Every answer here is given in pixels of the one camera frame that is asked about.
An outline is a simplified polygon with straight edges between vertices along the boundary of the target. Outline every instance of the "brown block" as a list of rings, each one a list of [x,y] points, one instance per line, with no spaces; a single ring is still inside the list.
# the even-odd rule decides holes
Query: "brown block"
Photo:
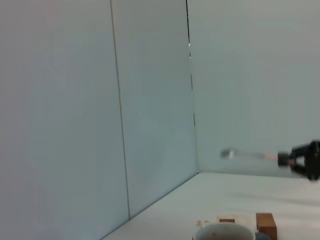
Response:
[[[271,213],[256,214],[256,228],[260,233],[267,234],[271,240],[277,240],[277,226]]]
[[[225,223],[225,222],[234,223],[235,220],[234,220],[234,219],[220,219],[219,222],[220,222],[220,223]]]

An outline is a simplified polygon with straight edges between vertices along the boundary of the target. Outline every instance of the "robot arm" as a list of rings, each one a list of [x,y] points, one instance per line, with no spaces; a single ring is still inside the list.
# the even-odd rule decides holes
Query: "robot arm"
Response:
[[[298,158],[304,158],[304,166],[297,164]],[[291,153],[278,153],[278,166],[290,166],[291,171],[310,181],[318,180],[320,176],[320,141],[301,145],[292,149]]]

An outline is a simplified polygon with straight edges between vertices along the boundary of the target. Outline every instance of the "white table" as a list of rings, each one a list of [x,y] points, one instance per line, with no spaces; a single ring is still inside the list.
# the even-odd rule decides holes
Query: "white table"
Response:
[[[232,217],[256,231],[256,213],[272,213],[279,240],[320,239],[320,182],[201,173],[104,240],[191,240],[197,221]]]

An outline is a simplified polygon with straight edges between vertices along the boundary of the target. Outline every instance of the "white wall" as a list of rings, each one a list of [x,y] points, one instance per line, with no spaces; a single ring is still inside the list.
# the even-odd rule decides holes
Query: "white wall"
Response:
[[[185,0],[113,0],[131,217],[197,171]]]
[[[0,239],[128,220],[110,2],[0,2]]]
[[[320,1],[189,1],[199,168],[291,176],[223,148],[277,153],[320,137]]]

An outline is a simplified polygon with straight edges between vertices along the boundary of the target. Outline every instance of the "white cup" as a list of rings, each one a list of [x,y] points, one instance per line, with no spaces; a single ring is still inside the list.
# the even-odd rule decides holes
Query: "white cup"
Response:
[[[204,224],[192,237],[193,240],[256,240],[248,227],[233,222]]]

